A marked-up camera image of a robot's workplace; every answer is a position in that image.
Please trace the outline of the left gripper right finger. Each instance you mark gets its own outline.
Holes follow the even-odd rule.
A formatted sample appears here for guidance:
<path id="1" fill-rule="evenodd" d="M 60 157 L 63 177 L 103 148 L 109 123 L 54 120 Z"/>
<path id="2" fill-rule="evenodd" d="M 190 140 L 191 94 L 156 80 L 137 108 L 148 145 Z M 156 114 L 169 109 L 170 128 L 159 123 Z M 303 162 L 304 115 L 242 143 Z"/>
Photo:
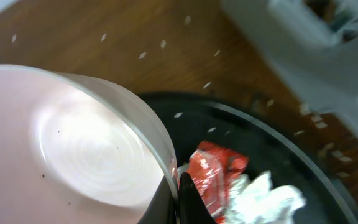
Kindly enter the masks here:
<path id="1" fill-rule="evenodd" d="M 216 224 L 205 207 L 190 174 L 186 172 L 180 177 L 178 196 L 181 224 Z"/>

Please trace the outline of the pink bowl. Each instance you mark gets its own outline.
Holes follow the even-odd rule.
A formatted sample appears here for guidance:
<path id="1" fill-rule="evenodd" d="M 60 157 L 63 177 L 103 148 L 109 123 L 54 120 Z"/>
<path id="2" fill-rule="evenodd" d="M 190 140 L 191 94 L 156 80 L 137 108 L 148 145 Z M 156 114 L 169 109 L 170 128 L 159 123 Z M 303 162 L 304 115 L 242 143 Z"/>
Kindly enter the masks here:
<path id="1" fill-rule="evenodd" d="M 0 223 L 138 223 L 177 159 L 156 113 L 100 78 L 0 65 Z"/>

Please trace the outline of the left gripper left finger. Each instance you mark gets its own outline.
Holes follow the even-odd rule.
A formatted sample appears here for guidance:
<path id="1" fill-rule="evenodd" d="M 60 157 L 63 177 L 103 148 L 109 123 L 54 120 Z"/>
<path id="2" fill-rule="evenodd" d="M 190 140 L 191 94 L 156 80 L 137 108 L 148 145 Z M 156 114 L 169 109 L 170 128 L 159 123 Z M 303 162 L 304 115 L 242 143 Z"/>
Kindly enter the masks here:
<path id="1" fill-rule="evenodd" d="M 166 178 L 163 178 L 138 224 L 176 224 L 175 204 Z"/>

